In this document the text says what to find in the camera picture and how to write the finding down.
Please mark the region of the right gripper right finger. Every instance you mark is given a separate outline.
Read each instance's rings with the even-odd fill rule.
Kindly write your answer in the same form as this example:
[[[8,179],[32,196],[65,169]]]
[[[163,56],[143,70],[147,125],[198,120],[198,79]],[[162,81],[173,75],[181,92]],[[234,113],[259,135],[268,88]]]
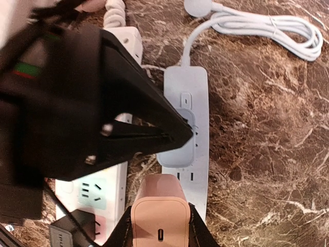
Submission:
[[[189,247],[218,247],[218,243],[209,232],[206,224],[197,212],[195,206],[190,206]]]

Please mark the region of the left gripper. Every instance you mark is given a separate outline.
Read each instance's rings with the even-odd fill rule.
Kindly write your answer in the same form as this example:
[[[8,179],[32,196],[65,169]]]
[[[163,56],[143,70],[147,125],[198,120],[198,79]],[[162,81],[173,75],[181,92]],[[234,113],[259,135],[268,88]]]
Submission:
[[[1,49],[1,218],[39,219],[45,178],[182,147],[192,128],[110,32],[59,22],[80,1],[36,8]]]

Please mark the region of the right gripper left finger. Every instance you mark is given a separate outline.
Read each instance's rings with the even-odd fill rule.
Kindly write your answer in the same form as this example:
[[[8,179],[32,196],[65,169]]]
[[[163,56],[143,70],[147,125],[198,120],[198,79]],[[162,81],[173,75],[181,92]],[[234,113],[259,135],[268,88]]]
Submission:
[[[131,221],[131,206],[129,206],[112,231],[103,247],[132,247],[133,229]]]

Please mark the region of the blue power strip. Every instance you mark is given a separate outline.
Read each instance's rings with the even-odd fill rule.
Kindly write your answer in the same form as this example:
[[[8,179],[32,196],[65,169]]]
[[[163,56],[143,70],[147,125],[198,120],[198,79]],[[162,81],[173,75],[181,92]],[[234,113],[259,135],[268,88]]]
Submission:
[[[210,15],[188,37],[181,64],[164,72],[164,96],[188,121],[193,137],[181,148],[157,154],[162,173],[176,176],[187,200],[202,219],[206,218],[209,177],[209,91],[208,74],[190,62],[192,44],[199,34],[213,28],[221,34],[261,36],[277,42],[297,57],[314,61],[323,45],[321,31],[308,21],[292,15],[261,15],[238,11],[214,1],[185,1],[194,17]]]

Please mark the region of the pink charger plug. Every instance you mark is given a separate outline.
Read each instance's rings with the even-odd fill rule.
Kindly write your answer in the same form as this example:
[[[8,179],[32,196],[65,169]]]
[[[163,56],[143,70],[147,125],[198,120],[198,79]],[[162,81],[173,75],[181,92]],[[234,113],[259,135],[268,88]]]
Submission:
[[[190,217],[177,177],[146,176],[131,208],[133,246],[188,246]]]

